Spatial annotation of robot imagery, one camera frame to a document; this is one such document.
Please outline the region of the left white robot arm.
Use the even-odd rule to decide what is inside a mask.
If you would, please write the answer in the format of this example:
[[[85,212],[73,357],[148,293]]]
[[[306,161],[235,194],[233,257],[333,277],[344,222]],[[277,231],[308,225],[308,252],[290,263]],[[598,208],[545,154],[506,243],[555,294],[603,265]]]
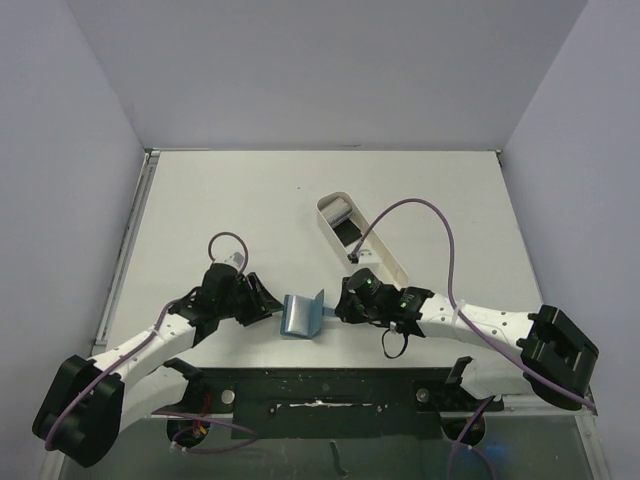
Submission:
[[[85,359],[73,355],[58,368],[32,425],[48,451],[83,466],[106,455],[125,427],[125,400],[144,379],[157,379],[166,362],[213,334],[223,320],[249,326],[283,305],[257,274],[214,263],[200,285],[163,307],[156,322],[121,345]]]

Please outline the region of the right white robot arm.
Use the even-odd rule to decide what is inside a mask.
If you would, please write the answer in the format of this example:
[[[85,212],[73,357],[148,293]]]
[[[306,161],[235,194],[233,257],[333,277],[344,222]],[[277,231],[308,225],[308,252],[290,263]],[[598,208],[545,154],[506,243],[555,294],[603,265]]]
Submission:
[[[599,356],[596,345],[559,308],[533,313],[469,305],[431,290],[385,284],[368,268],[343,278],[337,317],[347,324],[370,324],[404,339],[444,338],[493,350],[515,370],[468,361],[445,384],[448,402],[469,408],[497,395],[536,394],[569,411],[594,409],[589,384]]]

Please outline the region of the blue leather card holder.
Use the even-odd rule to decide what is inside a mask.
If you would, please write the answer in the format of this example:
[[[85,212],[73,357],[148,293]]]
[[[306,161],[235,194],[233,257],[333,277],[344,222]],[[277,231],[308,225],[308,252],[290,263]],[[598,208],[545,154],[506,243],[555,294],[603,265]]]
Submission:
[[[280,335],[287,338],[311,340],[321,331],[326,318],[333,318],[333,308],[325,305],[325,291],[315,297],[287,294],[284,297],[280,321]]]

